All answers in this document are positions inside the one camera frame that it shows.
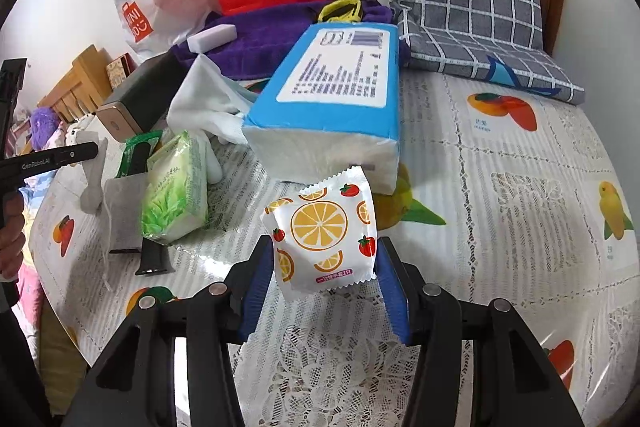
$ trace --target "purple plush toy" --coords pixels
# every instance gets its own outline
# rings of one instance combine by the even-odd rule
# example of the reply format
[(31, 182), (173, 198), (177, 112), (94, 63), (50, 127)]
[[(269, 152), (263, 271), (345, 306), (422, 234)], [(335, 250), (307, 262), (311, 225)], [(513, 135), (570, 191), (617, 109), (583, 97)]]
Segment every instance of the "purple plush toy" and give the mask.
[(37, 107), (31, 115), (31, 145), (41, 151), (60, 125), (60, 118), (50, 107)]

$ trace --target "barcode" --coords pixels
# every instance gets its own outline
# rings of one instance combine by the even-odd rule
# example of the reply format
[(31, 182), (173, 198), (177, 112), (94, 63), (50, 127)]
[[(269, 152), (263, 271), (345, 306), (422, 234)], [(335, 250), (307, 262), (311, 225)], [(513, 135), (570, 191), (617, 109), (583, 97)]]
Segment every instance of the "barcode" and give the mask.
[(352, 46), (382, 46), (382, 32), (353, 32), (350, 44)]

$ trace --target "tablecloth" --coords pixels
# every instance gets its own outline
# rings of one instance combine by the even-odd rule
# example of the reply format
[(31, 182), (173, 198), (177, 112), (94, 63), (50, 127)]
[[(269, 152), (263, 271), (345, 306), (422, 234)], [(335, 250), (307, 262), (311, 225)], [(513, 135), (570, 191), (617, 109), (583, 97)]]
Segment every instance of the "tablecloth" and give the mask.
[[(400, 98), (404, 182), (376, 206), (380, 233), (457, 298), (512, 301), (545, 348), (570, 358), (565, 385), (586, 425), (597, 425), (634, 378), (640, 270), (634, 230), (609, 216), (607, 235), (602, 209), (607, 214), (615, 194), (627, 219), (628, 206), (588, 118), (562, 102), (424, 71), (402, 71)], [(183, 298), (224, 279), (264, 233), (264, 207), (300, 189), (271, 179), (245, 147), (214, 149), (225, 176), (209, 187), (209, 221), (170, 247), (173, 271), (157, 277), (134, 276), (137, 256), (105, 264), (100, 216), (78, 207), (81, 168), (56, 176), (30, 246), (50, 302), (88, 362), (147, 288)], [(121, 151), (110, 140), (104, 179)], [(445, 224), (417, 217), (402, 201), (417, 201)], [(61, 257), (50, 238), (67, 215), (76, 228)], [(457, 425), (470, 419), (472, 358), (464, 342)], [(232, 350), (250, 426), (399, 425), (416, 361), (417, 349), (392, 333), (376, 281), (287, 303), (272, 280), (257, 331)], [(186, 387), (176, 382), (186, 424)]]

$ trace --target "black gripper frame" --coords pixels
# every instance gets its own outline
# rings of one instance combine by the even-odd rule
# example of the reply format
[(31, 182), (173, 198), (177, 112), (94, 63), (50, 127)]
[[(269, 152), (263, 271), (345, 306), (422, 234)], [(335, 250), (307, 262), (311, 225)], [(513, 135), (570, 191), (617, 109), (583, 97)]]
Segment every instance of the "black gripper frame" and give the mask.
[(459, 301), (419, 270), (402, 263), (388, 237), (388, 254), (407, 302), (408, 345), (420, 346), (402, 427), (454, 427), (462, 341), (474, 344), (471, 427), (584, 427), (569, 392), (513, 305)]
[(245, 302), (257, 273), (271, 280), (268, 235), (247, 261), (231, 267), (224, 282), (188, 299), (140, 298), (87, 374), (63, 427), (175, 427), (176, 337), (187, 341), (191, 425), (244, 426), (227, 344), (242, 344), (252, 332), (243, 329), (246, 307), (258, 315), (262, 309), (264, 295)]

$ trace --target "finger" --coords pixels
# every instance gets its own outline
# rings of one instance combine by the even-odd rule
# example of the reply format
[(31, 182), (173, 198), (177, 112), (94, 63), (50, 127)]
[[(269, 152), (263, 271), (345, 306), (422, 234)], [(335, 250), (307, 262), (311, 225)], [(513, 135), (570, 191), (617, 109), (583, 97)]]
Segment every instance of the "finger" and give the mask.
[(17, 216), (24, 210), (24, 199), (19, 192), (16, 192), (10, 199), (4, 204), (4, 219), (8, 219), (11, 216)]
[(22, 214), (10, 218), (4, 229), (0, 229), (0, 251), (18, 239), (23, 228), (24, 216)]
[(23, 260), (24, 260), (24, 256), (22, 255), (22, 252), (20, 252), (18, 256), (14, 257), (11, 263), (9, 263), (7, 267), (4, 268), (2, 272), (0, 272), (2, 274), (2, 277), (4, 277), (7, 280), (11, 280), (16, 275), (18, 275), (18, 270), (20, 269), (20, 266), (22, 266)]
[(0, 271), (2, 271), (4, 267), (8, 266), (14, 258), (18, 257), (18, 254), (24, 247), (25, 242), (26, 238), (24, 237), (24, 234), (20, 232), (20, 235), (14, 242), (0, 250)]

